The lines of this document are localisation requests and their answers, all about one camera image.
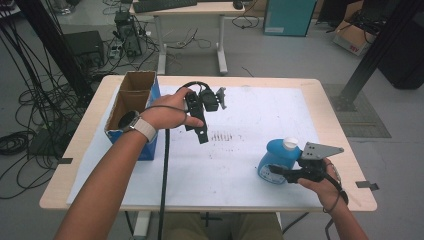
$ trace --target khaki pants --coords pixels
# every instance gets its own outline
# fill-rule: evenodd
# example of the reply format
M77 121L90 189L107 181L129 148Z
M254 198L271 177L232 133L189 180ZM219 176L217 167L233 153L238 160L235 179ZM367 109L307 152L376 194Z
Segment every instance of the khaki pants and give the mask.
M208 240L199 213L166 213L164 240ZM233 240L283 240L275 213L235 213Z

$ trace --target cardboard box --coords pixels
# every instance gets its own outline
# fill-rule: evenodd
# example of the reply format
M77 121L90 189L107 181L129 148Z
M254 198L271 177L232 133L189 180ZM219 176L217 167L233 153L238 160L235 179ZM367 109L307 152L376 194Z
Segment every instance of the cardboard box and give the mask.
M159 97L159 84L155 72L127 72L106 122L105 133L109 140L115 143L122 135L123 131L118 129L122 116L131 110L143 112ZM138 160L154 159L156 141L157 138L144 146Z
M363 1L359 1L347 6L345 20L336 28L336 36L333 39L333 42L356 56L365 54L375 39L374 35L349 23L352 16L362 9L362 4Z

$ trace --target black metal pole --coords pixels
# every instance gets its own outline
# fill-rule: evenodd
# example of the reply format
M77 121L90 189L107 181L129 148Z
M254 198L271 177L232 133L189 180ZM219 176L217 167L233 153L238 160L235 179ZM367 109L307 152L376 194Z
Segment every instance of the black metal pole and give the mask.
M75 91L80 104L83 105L81 107L87 107L94 91L41 1L16 0L16 3Z
M423 6L424 0L401 0L398 3L340 95L332 99L335 110L354 109L353 101L378 67L384 54L402 34L402 30L410 23L415 14L423 9Z

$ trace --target blue box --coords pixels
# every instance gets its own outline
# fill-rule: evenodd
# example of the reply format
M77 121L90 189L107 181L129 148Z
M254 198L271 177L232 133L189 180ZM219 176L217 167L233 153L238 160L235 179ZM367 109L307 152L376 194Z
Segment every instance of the blue box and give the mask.
M268 0L264 34L306 36L316 0Z
M118 129L122 116L132 110L143 112L160 96L156 72L127 72L106 122L105 133L109 140L115 143L122 135L123 131ZM157 138L144 146L138 160L154 159L156 141Z

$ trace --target person's left hand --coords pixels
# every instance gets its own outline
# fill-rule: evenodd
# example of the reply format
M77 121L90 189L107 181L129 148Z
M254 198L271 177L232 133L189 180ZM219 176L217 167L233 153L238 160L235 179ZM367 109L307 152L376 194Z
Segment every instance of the person's left hand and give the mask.
M187 116L184 111L184 97L191 91L191 89L183 87L174 95L162 96L140 115L156 130L175 128L182 124L201 127L204 123L200 119Z

